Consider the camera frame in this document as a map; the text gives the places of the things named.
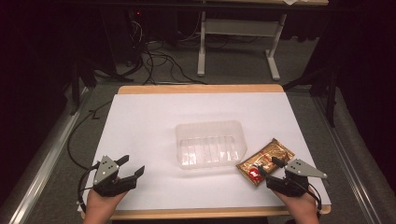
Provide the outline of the black stand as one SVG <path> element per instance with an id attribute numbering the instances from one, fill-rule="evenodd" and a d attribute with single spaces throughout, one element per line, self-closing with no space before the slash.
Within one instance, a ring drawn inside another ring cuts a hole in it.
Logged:
<path id="1" fill-rule="evenodd" d="M 335 93 L 338 71 L 338 66 L 327 66 L 319 68 L 314 72 L 294 79 L 290 83 L 283 85 L 282 88 L 284 91 L 288 91 L 297 86 L 311 84 L 309 92 L 312 96 L 326 96 L 325 117 L 330 125 L 334 127 L 335 124 L 333 116 L 334 108 L 336 105 Z"/>
<path id="2" fill-rule="evenodd" d="M 80 83 L 88 89 L 96 86 L 93 70 L 85 61 L 74 61 L 71 67 L 71 94 L 72 94 L 72 110 L 71 115 L 74 116 L 80 107 Z"/>

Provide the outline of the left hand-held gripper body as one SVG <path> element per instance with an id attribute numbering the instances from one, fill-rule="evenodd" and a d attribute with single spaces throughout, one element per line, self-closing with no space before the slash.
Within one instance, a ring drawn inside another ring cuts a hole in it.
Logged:
<path id="1" fill-rule="evenodd" d="M 131 176 L 119 178 L 120 166 L 116 161 L 105 155 L 100 161 L 93 178 L 92 188 L 102 197 L 114 197 L 134 189 L 137 178 Z"/>

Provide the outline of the person's right hand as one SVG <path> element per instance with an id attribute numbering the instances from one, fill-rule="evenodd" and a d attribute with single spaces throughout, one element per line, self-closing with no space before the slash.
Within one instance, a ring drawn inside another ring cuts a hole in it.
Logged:
<path id="1" fill-rule="evenodd" d="M 288 197 L 277 191 L 274 194 L 285 204 L 296 224 L 319 224 L 316 200 L 310 194 L 300 197 Z"/>

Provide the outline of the clear plastic container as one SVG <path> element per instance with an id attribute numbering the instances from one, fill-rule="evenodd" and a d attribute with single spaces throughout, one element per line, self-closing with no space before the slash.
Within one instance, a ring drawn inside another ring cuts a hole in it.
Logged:
<path id="1" fill-rule="evenodd" d="M 182 169 L 233 166 L 248 150 L 237 120 L 195 122 L 176 126 L 177 160 Z"/>

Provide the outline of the aluminium floor rail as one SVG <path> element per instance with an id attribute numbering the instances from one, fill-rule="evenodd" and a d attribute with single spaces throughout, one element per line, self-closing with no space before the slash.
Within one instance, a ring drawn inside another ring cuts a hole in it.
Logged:
<path id="1" fill-rule="evenodd" d="M 324 120 L 335 144 L 348 185 L 367 224 L 396 224 L 396 196 L 366 147 L 343 99 L 336 104 L 333 123 L 325 115 L 320 98 L 314 105 Z"/>
<path id="2" fill-rule="evenodd" d="M 71 99 L 72 92 L 65 93 L 68 103 L 20 177 L 17 186 L 11 191 L 6 203 L 0 208 L 0 224 L 26 222 L 50 179 L 69 134 L 77 123 L 80 108 L 86 104 L 91 93 L 92 89 L 87 87 L 79 92 L 80 102 L 77 108 Z"/>

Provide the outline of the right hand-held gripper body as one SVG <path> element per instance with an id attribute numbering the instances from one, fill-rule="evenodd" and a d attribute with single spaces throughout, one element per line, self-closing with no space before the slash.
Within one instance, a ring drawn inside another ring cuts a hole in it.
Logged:
<path id="1" fill-rule="evenodd" d="M 283 168 L 285 176 L 282 178 L 268 175 L 265 178 L 268 189 L 282 193 L 288 197 L 300 197 L 309 191 L 309 177 L 325 179 L 328 176 L 314 166 L 296 159 L 287 163 Z"/>

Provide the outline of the gold snack packet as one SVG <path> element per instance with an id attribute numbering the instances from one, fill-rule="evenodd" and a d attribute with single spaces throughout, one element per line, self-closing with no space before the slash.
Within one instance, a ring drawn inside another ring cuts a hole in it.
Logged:
<path id="1" fill-rule="evenodd" d="M 278 166 L 272 162 L 272 158 L 277 158 L 280 161 L 288 162 L 295 156 L 295 153 L 283 146 L 278 140 L 273 138 L 261 150 L 238 163 L 236 168 L 241 174 L 250 181 L 255 187 L 258 187 L 264 180 L 264 175 L 261 175 L 258 167 L 260 166 L 267 174 L 271 174 Z"/>

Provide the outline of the white paper sheet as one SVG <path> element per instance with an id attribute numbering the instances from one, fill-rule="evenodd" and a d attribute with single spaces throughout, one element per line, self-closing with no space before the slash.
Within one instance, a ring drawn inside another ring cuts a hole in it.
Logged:
<path id="1" fill-rule="evenodd" d="M 95 157 L 127 155 L 120 176 L 145 173 L 120 202 L 121 211 L 276 207 L 281 201 L 255 187 L 235 166 L 184 170 L 177 161 L 179 124 L 237 120 L 247 154 L 277 139 L 307 163 L 313 161 L 286 94 L 282 92 L 118 94 Z"/>

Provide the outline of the white metal desk frame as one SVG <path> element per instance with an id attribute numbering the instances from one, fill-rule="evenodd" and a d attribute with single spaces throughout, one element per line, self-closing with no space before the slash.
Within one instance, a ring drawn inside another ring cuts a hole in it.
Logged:
<path id="1" fill-rule="evenodd" d="M 282 14 L 277 21 L 243 21 L 226 19 L 208 19 L 201 13 L 200 48 L 198 52 L 197 76 L 205 75 L 205 37 L 207 35 L 241 35 L 254 37 L 271 37 L 272 46 L 264 51 L 272 80 L 279 81 L 275 52 L 281 37 L 287 15 Z"/>

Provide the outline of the person's left hand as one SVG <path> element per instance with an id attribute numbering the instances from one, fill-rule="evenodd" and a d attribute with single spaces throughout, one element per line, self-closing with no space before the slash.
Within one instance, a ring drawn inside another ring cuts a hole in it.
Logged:
<path id="1" fill-rule="evenodd" d="M 91 189 L 88 194 L 86 213 L 83 224 L 106 224 L 113 216 L 120 201 L 127 195 L 126 192 L 114 197 L 102 197 Z"/>

